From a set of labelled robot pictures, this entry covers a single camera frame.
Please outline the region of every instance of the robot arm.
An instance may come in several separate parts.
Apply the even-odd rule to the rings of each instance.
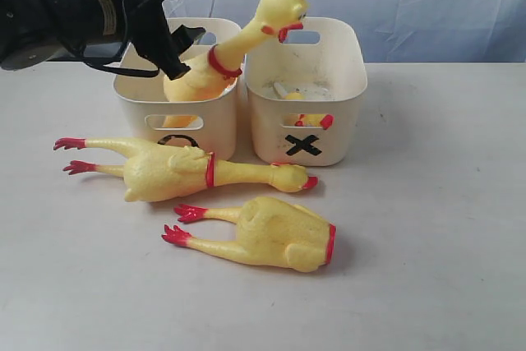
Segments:
[[[170,32],[164,0],[0,0],[0,67],[19,70],[45,61],[84,62],[94,69],[125,76],[171,80],[190,68],[179,60],[203,28],[181,25]],[[108,58],[90,58],[90,45],[120,43]],[[152,62],[156,71],[108,66],[121,60],[127,45]],[[60,58],[66,51],[67,57]]]

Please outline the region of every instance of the plastic bin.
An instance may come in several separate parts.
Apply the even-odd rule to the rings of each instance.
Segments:
[[[281,44],[270,40],[247,55],[245,82],[251,115],[252,144],[267,163],[329,166],[348,152],[367,74],[362,51],[351,26],[342,21],[307,17],[301,35],[319,35],[314,44]],[[273,96],[272,85],[300,87],[306,100]],[[309,97],[309,89],[316,95]],[[290,114],[330,114],[322,127],[285,124]]]
[[[180,25],[202,26],[207,33],[222,42],[236,35],[240,26],[235,22],[219,18],[169,18],[171,31]],[[182,61],[208,51],[211,45],[194,44],[180,57]],[[122,58],[122,67],[155,67],[139,57],[131,45]],[[218,159],[229,159],[236,149],[238,80],[218,98],[199,102],[170,103],[163,92],[161,72],[156,78],[131,78],[117,76],[113,87],[124,115],[131,127],[133,136],[160,144],[197,145],[207,152],[214,151]],[[162,128],[167,115],[196,115],[198,120],[185,128]]]

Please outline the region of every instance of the black circle mark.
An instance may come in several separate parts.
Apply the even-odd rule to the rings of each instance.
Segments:
[[[161,140],[157,141],[157,144],[166,145],[166,143],[168,143],[172,139],[186,139],[186,140],[190,141],[190,144],[191,144],[192,147],[199,148],[199,145],[197,144],[197,141],[195,141],[194,139],[192,139],[191,137],[189,137],[187,135],[167,135],[167,136],[163,137]]]

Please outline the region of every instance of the yellow rubber chicken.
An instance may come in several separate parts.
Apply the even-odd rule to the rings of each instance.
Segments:
[[[305,0],[260,0],[254,17],[236,36],[185,61],[191,70],[182,78],[171,81],[164,77],[166,99],[190,102],[218,97],[242,74],[246,53],[272,37],[283,42],[289,30],[302,29],[307,9]],[[194,118],[168,116],[163,127],[186,127]]]
[[[69,174],[99,172],[122,177],[127,186],[126,201],[165,201],[188,196],[207,188],[234,183],[266,183],[282,192],[313,188],[318,179],[309,177],[304,167],[288,164],[235,164],[215,160],[197,147],[160,145],[135,137],[76,139],[65,137],[54,149],[104,148],[128,158],[124,165],[90,164],[72,161]]]
[[[194,238],[178,226],[164,226],[166,242],[255,266],[277,266],[304,273],[330,263],[336,227],[309,209],[273,197],[257,197],[243,207],[175,208],[183,223],[222,219],[236,224],[236,239],[216,242]]]
[[[278,82],[274,83],[274,91],[285,100],[305,100],[305,96],[299,92],[287,92]],[[290,114],[284,119],[284,124],[295,127],[322,127],[324,130],[332,126],[335,118],[330,114]]]

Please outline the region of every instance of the white table surface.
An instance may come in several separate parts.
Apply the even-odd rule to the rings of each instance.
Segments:
[[[172,207],[122,180],[67,176],[127,136],[113,76],[83,65],[2,72],[0,349],[522,351],[526,347],[526,64],[367,65],[354,147],[287,195],[233,186],[184,200],[302,203],[338,226],[313,275],[242,266],[160,238]],[[241,141],[236,160],[254,160]],[[202,222],[196,236],[231,238]]]

